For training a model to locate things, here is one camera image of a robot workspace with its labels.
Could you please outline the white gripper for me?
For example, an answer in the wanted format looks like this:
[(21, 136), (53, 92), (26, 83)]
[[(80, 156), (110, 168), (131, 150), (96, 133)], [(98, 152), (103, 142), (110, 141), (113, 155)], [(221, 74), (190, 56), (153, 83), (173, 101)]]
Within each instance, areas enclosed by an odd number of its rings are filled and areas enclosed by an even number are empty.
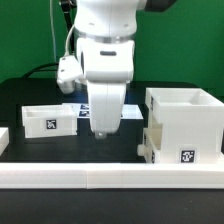
[(77, 58), (87, 82), (90, 127), (105, 139), (120, 125), (126, 86), (133, 79), (135, 43), (100, 43), (79, 38)]

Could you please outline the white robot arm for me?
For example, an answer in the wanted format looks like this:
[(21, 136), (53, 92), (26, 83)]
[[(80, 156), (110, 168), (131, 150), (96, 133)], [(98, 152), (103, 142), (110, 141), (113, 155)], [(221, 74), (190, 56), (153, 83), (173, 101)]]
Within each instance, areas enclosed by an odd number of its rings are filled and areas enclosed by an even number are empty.
[(164, 12), (177, 0), (76, 0), (71, 32), (78, 33), (76, 53), (60, 59), (57, 83), (71, 93), (87, 85), (90, 127), (103, 139), (118, 130), (126, 86), (133, 79), (133, 36), (139, 10)]

